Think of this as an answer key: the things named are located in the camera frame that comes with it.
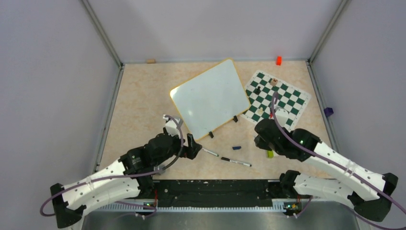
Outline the yellow framed whiteboard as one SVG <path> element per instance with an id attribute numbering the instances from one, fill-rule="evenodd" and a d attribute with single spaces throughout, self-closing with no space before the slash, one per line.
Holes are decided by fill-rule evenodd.
<path id="1" fill-rule="evenodd" d="M 230 58 L 171 89 L 169 96 L 195 140 L 210 135 L 251 106 Z"/>

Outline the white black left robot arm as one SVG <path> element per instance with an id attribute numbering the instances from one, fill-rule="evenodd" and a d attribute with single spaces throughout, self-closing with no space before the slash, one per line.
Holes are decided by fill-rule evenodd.
<path id="1" fill-rule="evenodd" d="M 159 172 L 161 163 L 169 158 L 193 160 L 202 149 L 192 134 L 186 137 L 164 131 L 78 182 L 51 186 L 57 227 L 70 227 L 92 211 L 116 201 L 150 197 L 154 190 L 152 175 Z"/>

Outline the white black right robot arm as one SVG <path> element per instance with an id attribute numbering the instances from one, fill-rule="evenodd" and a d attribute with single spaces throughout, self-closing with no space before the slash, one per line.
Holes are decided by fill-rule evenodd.
<path id="1" fill-rule="evenodd" d="M 332 176 L 332 179 L 322 179 L 288 170 L 280 175 L 284 196 L 309 195 L 328 199 L 375 222 L 382 222 L 389 213 L 394 203 L 389 197 L 398 183 L 396 175 L 379 174 L 361 167 L 305 129 L 288 132 L 275 120 L 263 119 L 254 130 L 256 147 L 312 165 Z"/>

